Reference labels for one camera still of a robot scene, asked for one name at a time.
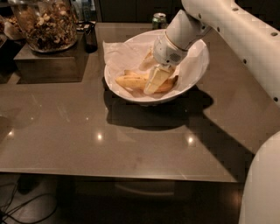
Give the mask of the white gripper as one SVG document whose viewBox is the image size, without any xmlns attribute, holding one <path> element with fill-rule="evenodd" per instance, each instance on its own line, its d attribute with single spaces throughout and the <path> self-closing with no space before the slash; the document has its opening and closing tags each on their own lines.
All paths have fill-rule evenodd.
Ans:
<svg viewBox="0 0 280 224">
<path fill-rule="evenodd" d="M 141 71 L 146 71 L 154 66 L 150 70 L 150 75 L 143 91 L 147 95 L 154 94 L 173 75 L 175 72 L 173 66 L 179 65 L 187 54 L 187 50 L 176 47 L 165 34 L 158 36 L 154 42 L 153 50 L 149 49 L 139 65 Z"/>
</svg>

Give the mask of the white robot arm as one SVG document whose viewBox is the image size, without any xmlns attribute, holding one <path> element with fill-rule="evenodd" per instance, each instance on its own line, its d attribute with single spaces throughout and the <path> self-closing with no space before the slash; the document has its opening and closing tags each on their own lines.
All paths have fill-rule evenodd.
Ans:
<svg viewBox="0 0 280 224">
<path fill-rule="evenodd" d="M 280 101 L 280 35 L 240 8 L 235 0 L 181 0 L 183 9 L 154 42 L 155 66 L 144 92 L 149 95 L 167 80 L 189 48 L 211 29 L 232 48 L 262 88 Z M 241 201 L 239 224 L 280 224 L 280 132 L 255 154 Z"/>
</svg>

